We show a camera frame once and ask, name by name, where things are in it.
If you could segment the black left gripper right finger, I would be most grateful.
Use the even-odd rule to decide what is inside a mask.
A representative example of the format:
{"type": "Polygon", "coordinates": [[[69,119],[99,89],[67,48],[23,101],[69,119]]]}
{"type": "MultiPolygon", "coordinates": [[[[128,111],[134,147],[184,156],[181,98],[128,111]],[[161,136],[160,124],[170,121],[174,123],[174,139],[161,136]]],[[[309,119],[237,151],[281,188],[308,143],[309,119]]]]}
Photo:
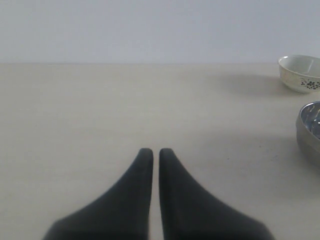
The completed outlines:
{"type": "Polygon", "coordinates": [[[171,148],[159,152],[159,200],[166,240],[273,240],[256,219],[203,188],[171,148]]]}

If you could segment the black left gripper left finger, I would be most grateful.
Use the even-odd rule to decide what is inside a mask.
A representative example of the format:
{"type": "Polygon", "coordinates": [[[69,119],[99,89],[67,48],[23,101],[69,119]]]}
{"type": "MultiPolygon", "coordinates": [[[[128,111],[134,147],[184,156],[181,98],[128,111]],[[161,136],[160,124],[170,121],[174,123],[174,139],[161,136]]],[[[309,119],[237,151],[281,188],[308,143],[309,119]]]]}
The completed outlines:
{"type": "Polygon", "coordinates": [[[57,220],[46,240],[147,240],[153,151],[139,150],[123,176],[84,208],[57,220]]]}

